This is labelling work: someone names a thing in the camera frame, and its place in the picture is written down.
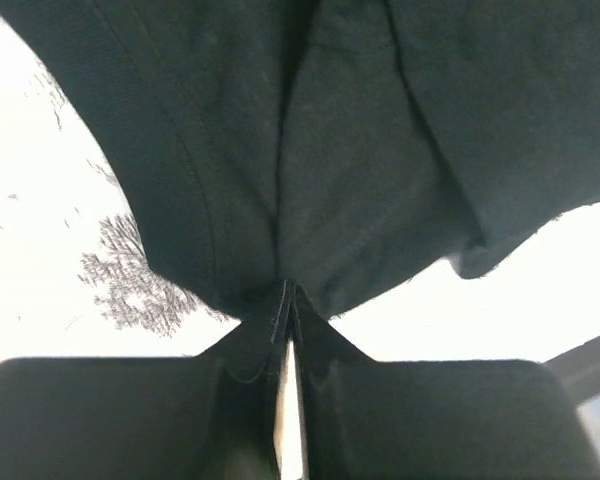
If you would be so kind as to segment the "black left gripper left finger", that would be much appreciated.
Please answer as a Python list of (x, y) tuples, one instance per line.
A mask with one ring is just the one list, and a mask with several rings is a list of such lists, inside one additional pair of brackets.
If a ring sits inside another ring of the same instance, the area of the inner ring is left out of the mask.
[(0, 363), (0, 479), (276, 479), (291, 285), (193, 357)]

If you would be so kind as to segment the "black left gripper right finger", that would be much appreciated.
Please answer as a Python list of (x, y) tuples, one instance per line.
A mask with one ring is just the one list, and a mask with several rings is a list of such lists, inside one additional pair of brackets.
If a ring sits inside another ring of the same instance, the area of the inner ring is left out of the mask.
[(312, 479), (600, 479), (575, 407), (523, 360), (379, 362), (291, 304)]

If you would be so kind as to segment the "black t shirt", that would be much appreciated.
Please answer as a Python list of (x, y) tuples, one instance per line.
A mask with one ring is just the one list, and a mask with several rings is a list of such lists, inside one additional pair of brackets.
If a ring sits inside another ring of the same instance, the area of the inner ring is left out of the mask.
[(480, 277), (600, 202), (600, 1), (0, 1), (107, 157), (152, 270), (324, 316)]

